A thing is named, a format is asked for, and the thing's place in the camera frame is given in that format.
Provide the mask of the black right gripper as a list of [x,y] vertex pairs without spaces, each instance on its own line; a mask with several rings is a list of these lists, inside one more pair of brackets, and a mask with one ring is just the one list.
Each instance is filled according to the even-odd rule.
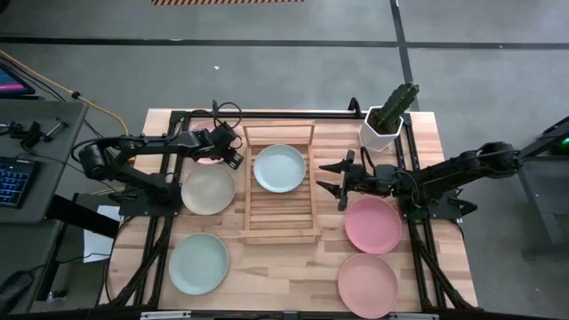
[[396,167],[385,164],[376,167],[374,174],[366,171],[362,164],[353,164],[347,160],[336,164],[324,164],[320,170],[344,173],[342,185],[317,180],[317,185],[339,199],[338,210],[344,211],[348,206],[348,192],[357,192],[371,196],[391,196],[396,184]]

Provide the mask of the light pink plate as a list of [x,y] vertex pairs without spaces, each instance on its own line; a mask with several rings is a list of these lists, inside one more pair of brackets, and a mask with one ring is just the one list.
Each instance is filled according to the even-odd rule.
[[362,318],[386,316],[397,304],[397,276],[379,256],[369,253],[351,256],[342,264],[337,283],[343,303]]
[[[191,126],[191,130],[199,130],[199,129],[206,129],[209,132],[215,129],[213,120],[203,121],[198,124],[193,124]],[[197,160],[200,164],[218,164],[221,162],[221,159],[213,159],[213,158],[200,158]]]

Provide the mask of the beige plate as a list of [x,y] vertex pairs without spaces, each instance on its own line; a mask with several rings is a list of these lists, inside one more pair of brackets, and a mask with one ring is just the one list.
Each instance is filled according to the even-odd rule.
[[201,165],[192,170],[181,184],[181,200],[197,215],[214,215],[225,210],[236,194],[233,175],[218,164]]

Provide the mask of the deep pink plate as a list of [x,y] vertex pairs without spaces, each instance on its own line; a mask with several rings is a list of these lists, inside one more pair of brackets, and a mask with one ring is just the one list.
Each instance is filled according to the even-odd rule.
[[371,254],[390,252],[402,235],[399,213],[379,198],[365,198],[353,203],[347,210],[344,228],[357,249]]

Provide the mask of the wooden slatted shelf rack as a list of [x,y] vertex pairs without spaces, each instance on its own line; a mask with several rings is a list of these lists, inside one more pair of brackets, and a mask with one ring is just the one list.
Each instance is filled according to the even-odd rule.
[[[238,238],[245,244],[314,244],[320,237],[313,161],[316,124],[312,121],[255,121],[243,125],[246,156],[244,229]],[[266,147],[285,144],[306,160],[303,182],[293,191],[273,193],[255,179],[253,164]]]

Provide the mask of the light blue plate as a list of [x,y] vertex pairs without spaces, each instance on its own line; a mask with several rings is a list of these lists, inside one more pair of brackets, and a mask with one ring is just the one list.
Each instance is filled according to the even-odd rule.
[[303,182],[306,171],[306,160],[301,152],[285,144],[264,148],[253,164],[256,181],[273,193],[293,191]]

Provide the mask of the white hexagonal plant pot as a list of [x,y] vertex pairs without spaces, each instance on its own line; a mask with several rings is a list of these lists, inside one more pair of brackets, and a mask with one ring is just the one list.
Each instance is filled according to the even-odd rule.
[[392,144],[400,136],[404,119],[400,116],[397,120],[396,129],[390,134],[379,134],[369,124],[370,114],[381,106],[370,106],[365,116],[364,122],[359,130],[359,140],[362,147],[374,152],[381,152]]

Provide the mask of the green cactus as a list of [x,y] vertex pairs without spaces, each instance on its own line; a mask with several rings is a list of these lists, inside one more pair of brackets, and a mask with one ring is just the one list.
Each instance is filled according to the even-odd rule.
[[417,84],[406,83],[392,92],[377,115],[376,129],[379,133],[391,134],[397,129],[399,117],[413,104],[419,91]]

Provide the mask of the pale green plate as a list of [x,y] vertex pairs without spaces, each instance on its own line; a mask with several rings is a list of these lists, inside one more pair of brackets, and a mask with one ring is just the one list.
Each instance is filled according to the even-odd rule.
[[228,249],[215,235],[197,233],[181,240],[169,260],[173,285],[188,295],[216,289],[228,273]]

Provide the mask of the black flat bar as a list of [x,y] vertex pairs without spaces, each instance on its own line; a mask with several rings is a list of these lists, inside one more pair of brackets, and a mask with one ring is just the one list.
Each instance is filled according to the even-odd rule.
[[59,220],[101,236],[116,238],[119,222],[85,208],[62,196],[54,196],[45,214],[48,220]]

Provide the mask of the white paper sheet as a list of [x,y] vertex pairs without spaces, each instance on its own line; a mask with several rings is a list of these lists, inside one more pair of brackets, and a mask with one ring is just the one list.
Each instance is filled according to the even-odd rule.
[[[124,218],[119,214],[118,206],[100,205],[97,209],[99,215],[106,216],[121,223]],[[92,231],[84,231],[84,259],[83,263],[90,263],[108,259],[114,239],[99,235]]]

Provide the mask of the grey side desk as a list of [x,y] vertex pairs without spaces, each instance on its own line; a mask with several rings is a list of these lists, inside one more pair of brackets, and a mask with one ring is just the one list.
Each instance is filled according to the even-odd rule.
[[14,314],[31,309],[44,275],[44,264],[53,255],[62,223],[46,219],[45,214],[86,113],[87,107],[80,102],[0,100],[0,123],[16,122],[29,127],[38,122],[41,132],[50,131],[59,120],[68,123],[68,127],[54,134],[53,141],[38,142],[31,155],[21,148],[18,140],[0,137],[0,156],[38,162],[22,207],[0,207],[0,284],[17,271],[34,270],[33,282],[14,306]]

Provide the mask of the black desk clamp tool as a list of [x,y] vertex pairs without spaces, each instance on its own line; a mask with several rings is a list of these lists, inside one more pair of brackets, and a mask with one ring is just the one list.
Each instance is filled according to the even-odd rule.
[[55,135],[69,127],[69,123],[56,118],[57,124],[48,132],[41,131],[40,123],[33,121],[32,125],[25,130],[23,125],[17,122],[0,123],[0,136],[7,135],[11,139],[20,140],[22,148],[32,148],[38,142],[51,142]]

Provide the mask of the monitor with pink screen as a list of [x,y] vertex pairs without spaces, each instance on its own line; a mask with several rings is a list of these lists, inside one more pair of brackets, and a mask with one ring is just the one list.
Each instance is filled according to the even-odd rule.
[[0,63],[0,97],[26,96],[36,90],[16,75],[8,66]]

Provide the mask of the black aluminium rig frame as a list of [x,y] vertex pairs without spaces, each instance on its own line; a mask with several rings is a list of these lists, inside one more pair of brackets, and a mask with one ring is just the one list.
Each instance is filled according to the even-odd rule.
[[[243,122],[273,120],[314,120],[315,180],[339,183],[341,176],[317,169],[320,164],[341,160],[348,149],[357,152],[358,131],[363,123],[355,111],[323,110],[244,110]],[[420,168],[445,160],[435,114],[411,112],[413,136]],[[346,259],[359,250],[348,240],[344,231],[345,213],[337,211],[337,200],[320,188],[315,205],[321,236],[314,244],[245,244],[238,238],[244,229],[245,182],[244,164],[235,173],[236,196],[223,212],[198,216],[182,209],[173,220],[170,243],[165,260],[165,272],[158,298],[159,309],[242,310],[242,311],[317,311],[348,312],[338,293],[337,275]],[[252,212],[268,214],[276,210],[276,194],[269,195],[252,177]],[[284,209],[299,211],[309,208],[308,183],[294,191]],[[108,267],[109,297],[118,297],[141,264],[150,218],[137,217],[121,229]],[[404,221],[401,240],[390,252],[382,254],[397,276],[398,296],[393,311],[421,310],[414,272],[411,240]],[[432,220],[431,227],[439,267],[453,287],[469,304],[477,307],[469,262],[459,228],[449,220]],[[206,232],[219,237],[228,248],[228,274],[212,292],[192,296],[178,290],[169,277],[168,264],[173,248],[179,241],[195,233]]]

